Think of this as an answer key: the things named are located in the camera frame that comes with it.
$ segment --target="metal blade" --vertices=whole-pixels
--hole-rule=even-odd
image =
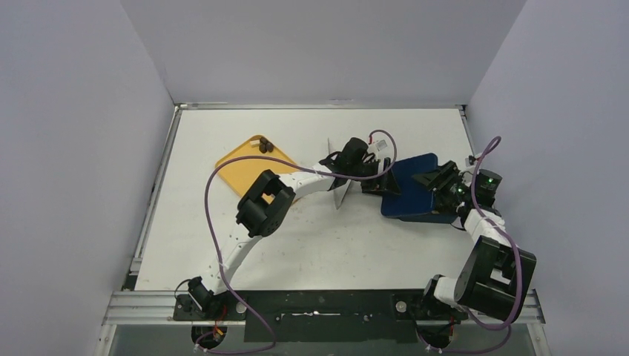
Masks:
[[[334,148],[332,147],[332,143],[330,142],[330,138],[328,138],[328,154],[331,154],[332,152],[335,152]],[[336,188],[335,190],[332,191],[332,193],[334,194],[334,198],[335,198],[335,207],[336,209],[340,208],[340,205],[343,204],[343,198],[345,197],[345,195],[347,194],[347,191],[349,190],[349,186],[352,184],[352,181],[349,180],[345,185]]]

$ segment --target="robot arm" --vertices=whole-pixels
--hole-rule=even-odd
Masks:
[[[471,189],[463,175],[450,161],[432,172],[413,177],[433,192],[439,213],[456,214],[461,218],[474,243],[458,278],[438,274],[429,281],[424,289],[422,307],[433,314],[447,312],[449,308],[463,311],[463,307],[467,307],[505,321],[516,302],[515,257],[509,241],[490,222],[505,231],[504,220],[493,208],[495,191],[502,178],[491,171],[480,170],[475,195],[481,214],[472,204]],[[524,304],[537,262],[535,255],[517,249],[522,267],[523,295],[515,318]]]
[[[311,171],[353,177],[379,174],[390,164],[390,159],[378,157],[378,143],[367,145],[352,138],[334,158],[322,159],[312,166]],[[230,280],[253,247],[279,228],[296,199],[318,191],[330,191],[346,183],[347,179],[304,171],[280,175],[270,170],[262,172],[238,203],[234,229],[219,243],[224,277]],[[384,190],[399,191],[391,172],[363,181],[365,192],[378,194]],[[207,317],[212,317],[220,309],[219,296],[226,290],[216,257],[199,277],[188,282],[188,293]]]

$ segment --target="white tabletop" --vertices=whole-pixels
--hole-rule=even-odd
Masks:
[[[463,166],[471,149],[456,109],[280,109],[183,111],[156,206],[136,290],[173,290],[214,256],[203,190],[217,160],[262,134],[307,167],[324,158],[327,139],[342,148],[382,128],[398,158],[429,152]],[[332,192],[296,202],[281,227],[260,241],[232,280],[236,289],[413,289],[435,274],[457,277],[472,249],[449,225],[380,215],[379,197],[354,184],[337,211]],[[233,228],[239,197],[219,178],[210,190],[217,234]]]

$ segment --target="black mounting plate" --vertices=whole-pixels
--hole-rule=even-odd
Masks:
[[[239,291],[238,294],[270,324],[279,342],[385,339],[416,343],[413,321],[409,313],[396,311],[398,301],[404,301],[418,320],[447,320],[421,312],[419,303],[423,289]],[[223,319],[246,321],[245,342],[271,341],[269,332],[252,313],[238,313],[237,301],[231,294],[227,293],[224,298],[228,311]],[[187,294],[177,297],[173,319],[207,320]]]

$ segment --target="screw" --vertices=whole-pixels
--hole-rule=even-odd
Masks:
[[[242,304],[241,302],[238,302],[238,304],[236,304],[236,312],[238,314],[242,314],[247,310],[247,307]]]
[[[395,310],[397,310],[400,313],[406,313],[406,303],[400,300],[399,302],[395,304]]]

